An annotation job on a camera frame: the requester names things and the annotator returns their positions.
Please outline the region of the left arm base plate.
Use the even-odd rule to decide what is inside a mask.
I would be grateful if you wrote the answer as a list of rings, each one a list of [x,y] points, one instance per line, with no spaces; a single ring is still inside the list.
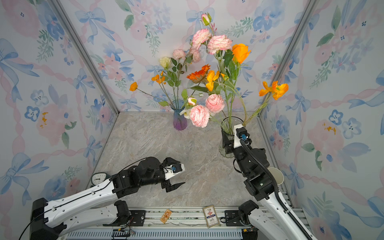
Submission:
[[[122,226],[131,226],[131,227],[143,227],[144,221],[146,218],[145,210],[133,210],[129,211],[128,215],[125,217],[118,217],[111,224],[103,224],[104,227],[122,227]]]

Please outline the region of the pink ranunculus spray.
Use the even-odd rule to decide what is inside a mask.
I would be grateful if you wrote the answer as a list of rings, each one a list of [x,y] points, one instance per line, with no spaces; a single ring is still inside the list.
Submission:
[[[216,26],[213,23],[213,18],[210,13],[203,13],[201,15],[201,23],[204,27],[193,35],[191,47],[197,48],[200,52],[205,50],[208,56],[213,57],[217,62],[215,68],[210,65],[211,70],[220,71],[219,64],[220,58],[223,56],[223,51],[231,50],[234,46],[233,41],[227,35],[219,35],[217,33]],[[226,118],[227,115],[227,107],[225,107],[223,111],[215,115],[216,121],[214,121],[214,119],[211,119],[210,121],[221,125],[222,120]]]

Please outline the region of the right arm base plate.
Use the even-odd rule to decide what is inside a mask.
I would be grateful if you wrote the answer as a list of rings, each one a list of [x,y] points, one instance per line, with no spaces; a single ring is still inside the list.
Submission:
[[[239,215],[239,210],[233,211],[233,210],[225,210],[224,211],[224,223],[227,227],[247,227],[249,226],[248,222],[245,222],[245,220],[241,219],[241,216]]]

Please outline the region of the clear glass vase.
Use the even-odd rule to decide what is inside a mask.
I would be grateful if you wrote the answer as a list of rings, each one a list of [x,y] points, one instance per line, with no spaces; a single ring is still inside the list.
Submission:
[[[221,134],[222,140],[219,144],[219,153],[225,158],[233,158],[233,144],[234,144],[234,132],[235,125],[243,124],[243,120],[239,117],[227,117],[221,122]]]

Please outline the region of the orange poppy thin stem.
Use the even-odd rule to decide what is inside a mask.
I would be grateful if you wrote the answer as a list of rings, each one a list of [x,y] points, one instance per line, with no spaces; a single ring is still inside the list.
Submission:
[[[235,74],[235,78],[232,79],[219,71],[209,71],[207,74],[206,88],[210,95],[206,99],[206,107],[212,114],[217,114],[227,107],[227,116],[231,117],[233,103],[235,99],[238,98],[244,110],[244,126],[246,126],[254,117],[259,115],[259,113],[267,107],[270,99],[277,101],[289,90],[288,84],[280,85],[277,81],[274,81],[271,85],[268,85],[267,82],[263,82],[263,89],[259,91],[259,96],[266,96],[266,101],[262,103],[251,115],[248,115],[242,95],[236,88],[236,80],[237,74]]]

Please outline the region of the yellow rose stem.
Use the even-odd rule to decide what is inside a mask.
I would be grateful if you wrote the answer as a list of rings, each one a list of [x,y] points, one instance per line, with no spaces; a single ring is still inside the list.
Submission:
[[[174,58],[163,57],[159,59],[159,64],[163,68],[159,75],[157,83],[163,90],[166,98],[172,108],[176,108],[176,102],[179,100],[179,87],[181,85],[179,65]]]

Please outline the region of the blue purple glass vase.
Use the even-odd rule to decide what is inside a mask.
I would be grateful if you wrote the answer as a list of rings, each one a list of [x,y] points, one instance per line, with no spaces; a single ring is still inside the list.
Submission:
[[[174,111],[173,126],[176,130],[182,131],[187,128],[188,122],[182,111],[185,109],[184,101],[175,100],[172,102],[171,109]]]

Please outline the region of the pink rose stem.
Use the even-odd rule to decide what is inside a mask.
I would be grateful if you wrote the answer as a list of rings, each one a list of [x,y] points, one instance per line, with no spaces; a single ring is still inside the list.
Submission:
[[[173,64],[171,70],[173,72],[172,83],[175,94],[175,100],[179,100],[179,91],[182,85],[181,77],[188,72],[188,67],[192,63],[197,63],[201,60],[200,50],[190,47],[188,51],[176,49],[173,52],[171,63]]]

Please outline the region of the pink carnation stem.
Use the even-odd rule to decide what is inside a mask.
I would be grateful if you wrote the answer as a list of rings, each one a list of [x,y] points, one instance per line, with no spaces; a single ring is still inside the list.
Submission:
[[[205,105],[193,107],[190,111],[190,120],[193,126],[205,128],[211,119],[215,119],[215,115],[224,110],[226,106],[224,98],[218,94],[209,95],[205,100]]]

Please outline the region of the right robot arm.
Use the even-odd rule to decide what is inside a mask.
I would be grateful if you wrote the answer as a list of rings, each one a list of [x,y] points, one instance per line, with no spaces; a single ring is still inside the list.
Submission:
[[[272,173],[265,149],[254,149],[246,128],[233,127],[234,139],[224,149],[234,154],[239,173],[245,178],[249,194],[255,198],[239,207],[238,216],[245,226],[261,231],[270,240],[314,240],[315,235],[304,225],[279,190],[284,182],[281,171]]]

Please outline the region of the small white flower spray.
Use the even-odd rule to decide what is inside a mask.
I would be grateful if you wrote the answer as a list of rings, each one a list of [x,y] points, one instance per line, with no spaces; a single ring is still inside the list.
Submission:
[[[193,107],[198,105],[198,100],[194,97],[190,97],[186,89],[182,91],[183,105],[180,112],[180,116],[184,116],[186,119],[190,118],[190,111]]]

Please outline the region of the orange poppy green leaves stem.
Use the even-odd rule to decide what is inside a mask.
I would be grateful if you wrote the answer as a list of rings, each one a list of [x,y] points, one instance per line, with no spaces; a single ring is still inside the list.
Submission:
[[[223,51],[223,56],[220,58],[220,73],[221,82],[220,86],[223,88],[225,101],[227,103],[228,116],[225,123],[228,125],[226,130],[232,132],[232,127],[235,125],[233,120],[233,106],[235,99],[241,103],[242,110],[247,119],[247,110],[245,102],[237,89],[237,81],[242,69],[242,63],[248,58],[251,51],[249,47],[244,44],[234,45],[231,50]]]

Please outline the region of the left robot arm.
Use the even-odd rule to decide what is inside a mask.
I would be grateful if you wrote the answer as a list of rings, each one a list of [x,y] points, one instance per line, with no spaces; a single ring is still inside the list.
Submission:
[[[184,164],[173,158],[160,162],[155,157],[147,157],[82,192],[51,201],[40,198],[33,202],[31,221],[27,226],[29,238],[56,240],[97,225],[127,226],[133,217],[123,197],[148,185],[159,184],[168,193],[174,191],[182,184],[171,184],[171,178],[185,170]]]

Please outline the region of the orange gerbera stem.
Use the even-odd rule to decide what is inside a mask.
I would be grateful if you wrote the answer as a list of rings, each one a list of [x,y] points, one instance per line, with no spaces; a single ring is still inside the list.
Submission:
[[[187,79],[195,84],[192,86],[192,90],[195,92],[207,93],[208,96],[212,94],[218,94],[222,96],[223,90],[220,88],[221,73],[220,71],[211,70],[210,65],[205,65],[201,68],[201,70],[189,74]],[[196,98],[194,93],[190,94],[189,96]]]

